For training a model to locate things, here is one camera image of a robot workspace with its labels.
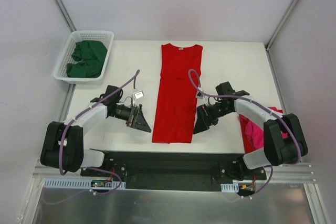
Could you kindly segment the white plastic basket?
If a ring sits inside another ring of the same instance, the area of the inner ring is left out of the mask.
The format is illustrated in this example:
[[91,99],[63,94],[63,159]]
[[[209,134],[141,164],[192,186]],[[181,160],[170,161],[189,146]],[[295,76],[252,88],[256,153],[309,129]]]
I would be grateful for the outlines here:
[[[102,65],[101,74],[96,78],[71,78],[67,76],[66,68],[68,63],[75,63],[72,54],[75,50],[76,43],[84,40],[100,41],[107,49],[105,61]],[[99,85],[104,79],[105,70],[111,54],[112,43],[114,40],[114,33],[106,30],[76,30],[73,31],[61,52],[58,56],[53,76],[56,80],[61,80],[69,84],[84,84],[84,85]]]

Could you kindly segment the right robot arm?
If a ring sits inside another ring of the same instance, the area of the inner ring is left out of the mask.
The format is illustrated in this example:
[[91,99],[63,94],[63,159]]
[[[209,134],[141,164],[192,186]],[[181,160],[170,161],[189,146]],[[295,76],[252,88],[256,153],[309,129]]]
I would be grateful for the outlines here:
[[230,113],[242,115],[263,131],[263,147],[240,156],[225,169],[232,179],[248,179],[255,169],[282,164],[296,164],[308,153],[302,127],[295,114],[283,114],[256,102],[248,92],[235,91],[229,82],[216,87],[214,104],[202,104],[196,109],[194,134],[209,130],[219,118]]

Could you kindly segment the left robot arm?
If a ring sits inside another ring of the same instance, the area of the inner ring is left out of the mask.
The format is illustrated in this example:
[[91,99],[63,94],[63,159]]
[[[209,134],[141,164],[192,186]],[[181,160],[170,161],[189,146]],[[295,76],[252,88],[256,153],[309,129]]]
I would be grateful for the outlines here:
[[108,117],[124,120],[127,127],[151,132],[142,112],[142,104],[120,104],[122,95],[121,88],[108,85],[105,93],[92,99],[89,106],[75,118],[49,123],[40,155],[41,164],[65,173],[92,167],[99,176],[109,174],[111,163],[105,160],[103,151],[85,149],[84,136]]

